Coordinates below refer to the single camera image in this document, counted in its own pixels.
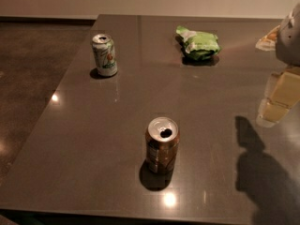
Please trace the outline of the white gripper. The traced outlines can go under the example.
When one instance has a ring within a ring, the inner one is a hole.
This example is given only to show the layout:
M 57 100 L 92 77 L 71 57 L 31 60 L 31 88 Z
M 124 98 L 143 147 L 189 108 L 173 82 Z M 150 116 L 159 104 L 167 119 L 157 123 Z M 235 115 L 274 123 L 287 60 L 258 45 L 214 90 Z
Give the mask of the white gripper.
M 256 49 L 276 50 L 277 59 L 285 64 L 300 66 L 300 3 L 290 11 L 280 26 L 260 38 Z M 300 100 L 300 67 L 286 67 L 281 73 L 272 73 L 265 86 L 264 98 L 256 122 L 271 128 Z

